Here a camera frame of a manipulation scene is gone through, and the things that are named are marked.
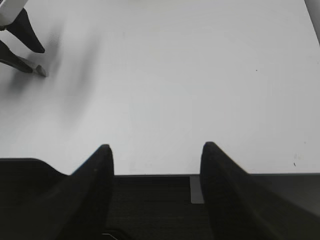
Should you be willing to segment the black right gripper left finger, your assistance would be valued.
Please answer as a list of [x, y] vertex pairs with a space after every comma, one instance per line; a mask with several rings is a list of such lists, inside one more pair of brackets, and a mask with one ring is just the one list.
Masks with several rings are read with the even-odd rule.
[[113, 180], [113, 154], [107, 144], [70, 175], [39, 159], [2, 158], [1, 239], [101, 239]]

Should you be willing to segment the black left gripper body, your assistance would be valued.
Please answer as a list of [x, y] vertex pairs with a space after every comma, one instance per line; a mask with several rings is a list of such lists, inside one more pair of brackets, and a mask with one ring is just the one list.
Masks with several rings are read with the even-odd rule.
[[0, 29], [12, 24], [21, 10], [26, 5], [27, 0], [1, 0], [0, 1]]

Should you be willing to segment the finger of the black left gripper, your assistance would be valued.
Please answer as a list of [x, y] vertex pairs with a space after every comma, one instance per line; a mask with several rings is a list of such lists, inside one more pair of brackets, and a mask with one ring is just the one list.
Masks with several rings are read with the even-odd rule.
[[45, 53], [45, 48], [37, 38], [29, 20], [27, 11], [23, 8], [15, 20], [6, 26], [6, 30], [19, 39], [34, 53]]
[[31, 74], [33, 72], [33, 69], [11, 52], [9, 47], [2, 41], [0, 42], [0, 62], [24, 73]]

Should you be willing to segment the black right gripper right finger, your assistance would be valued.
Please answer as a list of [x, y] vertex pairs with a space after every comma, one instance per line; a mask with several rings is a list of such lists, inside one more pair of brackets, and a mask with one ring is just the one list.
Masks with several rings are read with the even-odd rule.
[[318, 240], [320, 218], [254, 180], [206, 142], [200, 186], [215, 240]]

